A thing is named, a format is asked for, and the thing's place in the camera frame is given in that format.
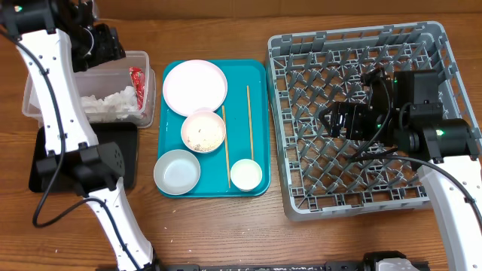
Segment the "red snack wrapper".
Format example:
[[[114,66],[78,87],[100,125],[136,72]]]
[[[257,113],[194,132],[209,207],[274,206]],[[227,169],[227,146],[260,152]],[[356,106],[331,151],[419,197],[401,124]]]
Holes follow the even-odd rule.
[[[138,109],[141,109],[145,96],[145,73],[139,67],[135,66],[131,66],[129,72],[132,85],[136,91]]]

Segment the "white napkin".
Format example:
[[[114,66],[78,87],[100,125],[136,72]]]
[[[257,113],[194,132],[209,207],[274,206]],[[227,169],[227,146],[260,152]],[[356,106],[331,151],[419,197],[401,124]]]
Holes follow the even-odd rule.
[[[130,112],[137,111],[137,96],[134,87],[126,86],[124,90],[97,99],[94,95],[82,96],[81,104],[90,122],[113,122],[124,120]]]

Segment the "small white cup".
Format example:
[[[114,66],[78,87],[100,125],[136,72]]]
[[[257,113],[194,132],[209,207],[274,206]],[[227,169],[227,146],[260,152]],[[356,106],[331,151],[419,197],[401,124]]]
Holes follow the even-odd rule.
[[[254,160],[241,159],[231,167],[230,179],[239,190],[249,192],[261,183],[262,169]]]

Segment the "white bowl with rice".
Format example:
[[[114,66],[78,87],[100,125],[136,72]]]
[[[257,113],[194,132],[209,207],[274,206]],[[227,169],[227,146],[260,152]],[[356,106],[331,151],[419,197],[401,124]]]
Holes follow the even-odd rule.
[[[218,149],[226,137],[223,119],[211,111],[198,111],[185,119],[181,137],[191,151],[207,154]]]

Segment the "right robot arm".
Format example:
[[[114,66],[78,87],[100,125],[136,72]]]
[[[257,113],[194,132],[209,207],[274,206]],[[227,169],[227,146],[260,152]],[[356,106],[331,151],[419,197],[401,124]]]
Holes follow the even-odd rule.
[[[332,138],[365,142],[348,163],[409,162],[426,189],[451,270],[481,268],[481,164],[477,138],[462,118],[444,118],[435,70],[383,68],[361,76],[365,104],[333,102],[318,118]]]

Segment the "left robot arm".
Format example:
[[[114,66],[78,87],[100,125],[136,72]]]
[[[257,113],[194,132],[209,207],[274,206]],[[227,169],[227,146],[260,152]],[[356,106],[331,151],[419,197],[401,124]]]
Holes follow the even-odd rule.
[[[117,31],[98,22],[92,1],[3,1],[1,26],[29,70],[41,108],[46,156],[36,166],[47,182],[44,192],[65,175],[101,224],[117,269],[159,270],[127,199],[121,149],[99,142],[75,80],[78,72],[125,57]]]

